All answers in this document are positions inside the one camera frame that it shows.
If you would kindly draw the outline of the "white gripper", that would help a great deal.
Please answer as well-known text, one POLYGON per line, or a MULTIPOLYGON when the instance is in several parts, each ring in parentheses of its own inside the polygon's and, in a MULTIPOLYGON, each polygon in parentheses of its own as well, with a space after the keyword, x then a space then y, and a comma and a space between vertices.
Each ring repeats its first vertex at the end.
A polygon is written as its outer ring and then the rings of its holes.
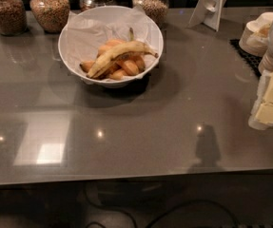
POLYGON ((273 71, 262 73, 248 125, 256 130, 266 130, 273 125, 273 71))

